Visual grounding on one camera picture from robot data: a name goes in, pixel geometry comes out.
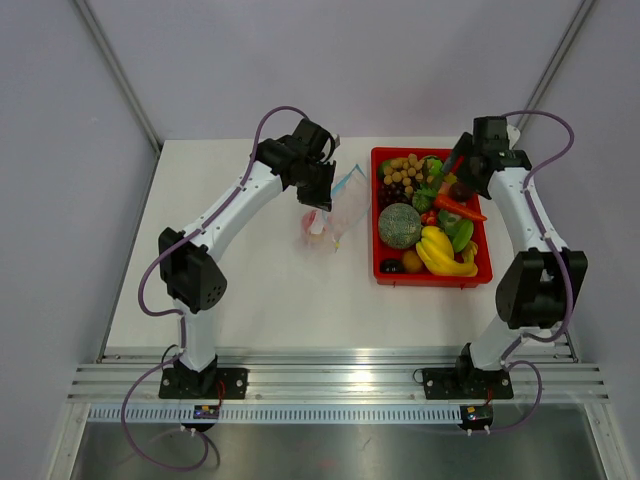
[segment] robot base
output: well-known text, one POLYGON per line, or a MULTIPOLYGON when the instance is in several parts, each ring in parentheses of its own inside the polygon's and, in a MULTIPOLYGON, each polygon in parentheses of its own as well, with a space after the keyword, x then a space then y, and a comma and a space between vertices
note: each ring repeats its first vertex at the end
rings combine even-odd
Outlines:
POLYGON ((244 400, 247 392, 246 368, 218 368, 218 358, 201 372, 184 366, 180 360, 162 372, 158 396, 162 399, 219 400, 219 386, 224 384, 224 400, 244 400))
POLYGON ((513 398, 509 373, 474 368, 467 344, 453 368, 422 369, 427 400, 508 400, 513 398))

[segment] red plastic crate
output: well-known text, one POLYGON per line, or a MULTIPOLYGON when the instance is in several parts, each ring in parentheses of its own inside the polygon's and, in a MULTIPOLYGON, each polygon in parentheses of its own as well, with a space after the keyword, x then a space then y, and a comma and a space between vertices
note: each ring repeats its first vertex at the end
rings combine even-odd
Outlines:
MULTIPOLYGON (((396 157, 407 157, 410 153, 415 153, 418 158, 425 155, 437 155, 444 160, 449 156, 451 149, 443 148, 395 148, 395 147, 376 147, 371 150, 371 210, 373 222, 373 276, 380 285, 412 285, 412 286, 428 286, 428 287, 458 287, 473 288, 478 285, 489 283, 493 278, 491 270, 491 261, 489 260, 489 249, 487 248, 487 237, 484 233, 483 222, 473 222, 474 230, 471 239, 478 244, 478 254, 475 257, 475 263, 478 266, 478 274, 475 277, 449 277, 433 275, 428 270, 421 273, 382 273, 380 271, 380 262, 387 258, 395 258, 400 260, 404 250, 396 250, 388 247, 380 240, 378 236, 378 217, 380 216, 380 207, 378 206, 378 188, 382 186, 382 181, 378 179, 378 167, 385 160, 396 157)), ((467 202, 467 207, 482 213, 480 210, 480 202, 478 196, 474 195, 467 202)))

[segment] bunch of bananas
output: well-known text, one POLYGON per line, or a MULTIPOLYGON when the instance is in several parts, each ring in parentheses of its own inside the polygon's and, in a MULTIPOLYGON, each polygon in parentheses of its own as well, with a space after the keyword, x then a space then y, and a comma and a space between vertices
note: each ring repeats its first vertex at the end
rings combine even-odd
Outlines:
POLYGON ((460 252, 463 263, 456 262, 449 237, 438 227, 428 226, 422 229, 422 239, 416 244, 416 251, 434 275, 475 277, 478 274, 478 267, 474 263, 478 245, 470 241, 460 252))

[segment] carrot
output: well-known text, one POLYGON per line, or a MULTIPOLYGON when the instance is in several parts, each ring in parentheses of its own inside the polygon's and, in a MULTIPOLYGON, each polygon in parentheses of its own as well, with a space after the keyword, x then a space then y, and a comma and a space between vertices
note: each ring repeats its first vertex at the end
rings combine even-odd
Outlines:
POLYGON ((484 222, 487 219, 487 217, 485 217, 484 215, 481 215, 471 210, 470 208, 465 207, 464 205, 460 205, 452 198, 449 198, 446 195, 442 194, 439 194, 436 197, 435 202, 433 202, 433 206, 442 210, 446 210, 447 212, 460 215, 462 218, 468 218, 469 220, 473 220, 474 222, 484 222))

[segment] wall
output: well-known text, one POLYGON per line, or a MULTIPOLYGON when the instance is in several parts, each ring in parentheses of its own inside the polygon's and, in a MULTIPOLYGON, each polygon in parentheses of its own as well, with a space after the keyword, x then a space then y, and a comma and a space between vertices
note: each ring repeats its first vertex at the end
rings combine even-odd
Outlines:
POLYGON ((281 104, 343 136, 459 135, 526 103, 578 3, 91 0, 172 139, 248 138, 281 104))
POLYGON ((97 354, 154 160, 69 2, 1 2, 0 66, 0 477, 32 479, 97 354))
MULTIPOLYGON (((599 2, 541 107, 576 131, 573 150, 540 174, 538 186, 555 226, 589 258, 574 316, 586 360, 604 370, 630 456, 640 459, 640 4, 599 2)), ((534 120, 523 138, 534 163, 566 141, 561 127, 534 120)))

